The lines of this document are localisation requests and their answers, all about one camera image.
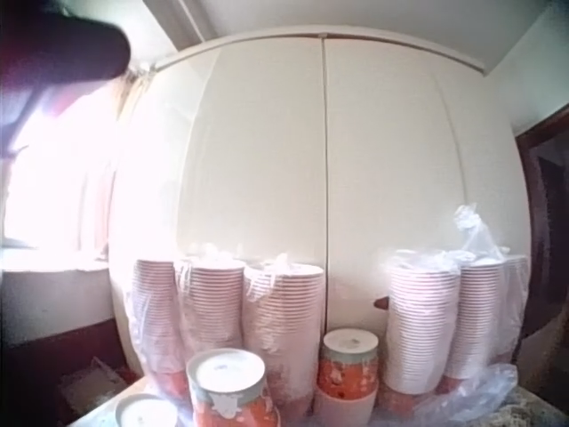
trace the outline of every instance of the window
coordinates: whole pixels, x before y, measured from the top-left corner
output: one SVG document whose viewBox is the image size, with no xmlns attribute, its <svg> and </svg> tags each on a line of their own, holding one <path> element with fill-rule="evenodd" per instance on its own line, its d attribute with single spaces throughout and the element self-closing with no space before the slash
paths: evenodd
<svg viewBox="0 0 569 427">
<path fill-rule="evenodd" d="M 58 117 L 35 113 L 28 120 L 16 140 L 26 148 L 12 165 L 4 246 L 78 252 L 85 233 L 98 231 L 97 185 L 105 181 L 116 140 L 113 101 L 103 87 Z"/>
</svg>

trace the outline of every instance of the paper cup stack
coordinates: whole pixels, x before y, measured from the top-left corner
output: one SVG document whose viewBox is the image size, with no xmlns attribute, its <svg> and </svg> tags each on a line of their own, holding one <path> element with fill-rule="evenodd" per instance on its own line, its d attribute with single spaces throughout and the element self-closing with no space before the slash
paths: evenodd
<svg viewBox="0 0 569 427">
<path fill-rule="evenodd" d="M 509 363 L 524 323 L 529 294 L 530 265 L 525 255 L 506 256 L 505 291 L 501 294 L 499 333 L 494 361 Z"/>
<path fill-rule="evenodd" d="M 162 391 L 183 398 L 188 384 L 173 262 L 137 260 L 130 291 L 129 329 L 140 362 Z"/>
<path fill-rule="evenodd" d="M 177 263 L 181 331 L 188 357 L 199 351 L 241 348 L 244 263 L 190 258 Z"/>
<path fill-rule="evenodd" d="M 369 423 L 378 390 L 377 336 L 361 329 L 326 334 L 314 411 L 326 427 Z"/>
<path fill-rule="evenodd" d="M 245 350 L 204 351 L 188 363 L 196 427 L 280 427 L 262 359 Z"/>
<path fill-rule="evenodd" d="M 488 365 L 497 336 L 503 280 L 503 262 L 480 260 L 461 269 L 459 316 L 439 392 L 451 391 Z"/>
<path fill-rule="evenodd" d="M 302 264 L 246 267 L 244 280 L 245 348 L 267 364 L 268 386 L 283 419 L 299 419 L 314 395 L 324 271 Z"/>
<path fill-rule="evenodd" d="M 433 391 L 445 370 L 453 340 L 460 276 L 458 271 L 389 269 L 389 316 L 383 380 L 393 397 L 380 404 L 400 415 Z"/>
</svg>

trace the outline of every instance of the plastic bag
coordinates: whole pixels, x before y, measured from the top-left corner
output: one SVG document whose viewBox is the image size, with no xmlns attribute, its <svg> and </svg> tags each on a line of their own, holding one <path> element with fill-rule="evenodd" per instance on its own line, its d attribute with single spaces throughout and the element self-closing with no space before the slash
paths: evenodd
<svg viewBox="0 0 569 427">
<path fill-rule="evenodd" d="M 387 359 L 381 406 L 409 415 L 438 385 L 453 341 L 460 267 L 446 252 L 398 251 L 388 261 Z"/>
<path fill-rule="evenodd" d="M 505 261 L 500 247 L 476 210 L 476 204 L 462 205 L 454 214 L 454 223 L 464 236 L 462 250 L 474 254 L 476 258 Z"/>
<path fill-rule="evenodd" d="M 205 254 L 175 263 L 180 330 L 186 361 L 196 353 L 242 348 L 244 262 L 207 246 Z"/>
<path fill-rule="evenodd" d="M 496 412 L 517 386 L 517 369 L 498 364 L 480 371 L 449 394 L 424 399 L 413 416 L 398 418 L 378 408 L 369 427 L 464 427 Z M 295 427 L 322 427 L 314 419 Z"/>
<path fill-rule="evenodd" d="M 145 375 L 164 397 L 188 401 L 173 262 L 136 260 L 124 304 Z"/>
<path fill-rule="evenodd" d="M 309 410 L 317 377 L 325 276 L 284 257 L 244 271 L 244 347 L 263 358 L 270 394 L 283 420 Z"/>
<path fill-rule="evenodd" d="M 507 293 L 504 255 L 475 205 L 459 207 L 457 228 L 465 237 L 462 251 L 473 255 L 461 263 L 459 312 L 453 345 L 438 392 L 454 390 L 491 361 L 500 338 L 500 308 Z"/>
<path fill-rule="evenodd" d="M 504 267 L 506 290 L 501 299 L 493 362 L 508 363 L 524 324 L 525 304 L 529 295 L 529 259 L 525 255 L 507 254 Z"/>
</svg>

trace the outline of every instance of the bright light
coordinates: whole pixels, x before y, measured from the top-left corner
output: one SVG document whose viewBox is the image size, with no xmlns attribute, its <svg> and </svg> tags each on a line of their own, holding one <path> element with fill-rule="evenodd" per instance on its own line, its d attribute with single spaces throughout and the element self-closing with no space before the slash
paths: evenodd
<svg viewBox="0 0 569 427">
<path fill-rule="evenodd" d="M 4 237 L 42 249 L 75 250 L 82 197 L 90 173 L 115 145 L 112 99 L 101 89 L 77 100 L 59 117 L 35 114 L 17 146 Z"/>
</svg>

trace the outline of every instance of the countertop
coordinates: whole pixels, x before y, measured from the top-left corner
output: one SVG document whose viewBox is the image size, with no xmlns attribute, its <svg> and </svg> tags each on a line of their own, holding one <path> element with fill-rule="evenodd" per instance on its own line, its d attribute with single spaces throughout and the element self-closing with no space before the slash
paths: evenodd
<svg viewBox="0 0 569 427">
<path fill-rule="evenodd" d="M 69 427 L 116 427 L 116 404 L 127 396 L 143 392 L 148 379 L 142 378 L 111 400 L 83 416 Z M 520 387 L 508 396 L 502 408 L 482 421 L 469 423 L 469 427 L 566 427 L 569 417 Z"/>
</svg>

